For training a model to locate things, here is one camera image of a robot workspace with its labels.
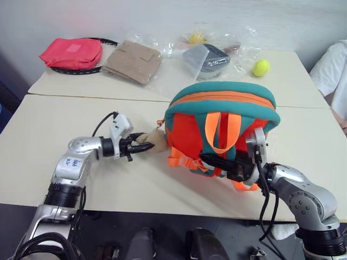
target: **white table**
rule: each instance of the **white table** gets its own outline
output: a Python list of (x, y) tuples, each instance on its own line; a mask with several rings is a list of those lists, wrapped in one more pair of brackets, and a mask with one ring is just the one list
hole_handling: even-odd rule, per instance
[[(293, 51), (260, 51), (260, 59), (270, 61), (271, 70), (261, 78), (251, 74), (239, 81), (257, 83), (268, 88), (281, 107), (328, 108)], [(158, 79), (154, 79), (147, 87), (132, 82), (116, 80), (101, 73), (93, 75), (63, 75), (47, 69), (39, 80), (29, 89), (29, 93), (54, 96), (82, 96), (89, 98), (128, 99), (149, 101), (170, 101), (174, 89), (181, 90), (193, 82), (185, 67), (180, 67), (181, 60), (165, 60)], [(216, 80), (233, 80), (227, 77), (228, 70)], [(156, 94), (153, 89), (165, 86), (171, 90), (171, 98)]]
[[(0, 135), (0, 203), (42, 203), (69, 140), (91, 135), (110, 111), (126, 114), (134, 131), (149, 132), (167, 106), (153, 101), (27, 95)], [(291, 165), (329, 189), (339, 202), (337, 216), (347, 221), (347, 142), (330, 111), (279, 107), (278, 112), (282, 122), (270, 133), (269, 160)], [(108, 127), (106, 122), (98, 135), (108, 136)], [(170, 168), (167, 156), (167, 152), (134, 155), (131, 163), (102, 160), (88, 178), (86, 209), (259, 219), (264, 200), (260, 191), (239, 192), (228, 179)], [(277, 220), (294, 220), (282, 202)]]

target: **pink pouch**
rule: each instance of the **pink pouch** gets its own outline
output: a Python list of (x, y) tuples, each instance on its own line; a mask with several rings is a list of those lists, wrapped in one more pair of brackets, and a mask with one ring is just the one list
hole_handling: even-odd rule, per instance
[(99, 40), (57, 38), (39, 57), (47, 67), (91, 69), (100, 61), (101, 55)]

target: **yellow ball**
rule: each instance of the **yellow ball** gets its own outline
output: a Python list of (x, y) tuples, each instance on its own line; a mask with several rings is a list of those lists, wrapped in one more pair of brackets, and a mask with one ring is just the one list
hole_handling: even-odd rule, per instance
[(193, 34), (189, 39), (190, 44), (204, 43), (204, 36), (202, 34)]
[(252, 73), (256, 77), (262, 77), (267, 73), (270, 69), (270, 63), (267, 60), (257, 61), (252, 69)]

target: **backpack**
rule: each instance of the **backpack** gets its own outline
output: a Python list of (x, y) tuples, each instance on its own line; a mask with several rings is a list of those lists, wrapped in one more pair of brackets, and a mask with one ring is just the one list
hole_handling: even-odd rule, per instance
[[(244, 82), (200, 82), (181, 90), (165, 112), (166, 139), (171, 167), (184, 166), (194, 173), (224, 177), (227, 171), (208, 165), (201, 155), (228, 161), (247, 153), (246, 138), (254, 129), (277, 126), (272, 93), (263, 86)], [(238, 190), (256, 190), (234, 181)]]

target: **small beige object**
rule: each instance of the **small beige object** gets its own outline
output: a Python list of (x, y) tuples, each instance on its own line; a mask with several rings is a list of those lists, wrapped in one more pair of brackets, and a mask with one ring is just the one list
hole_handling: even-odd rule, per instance
[(169, 148), (168, 142), (166, 141), (165, 133), (163, 130), (155, 129), (150, 134), (142, 134), (137, 139), (136, 142), (138, 144), (142, 144), (143, 142), (150, 142), (155, 146), (148, 150), (149, 153), (160, 153), (164, 152)]

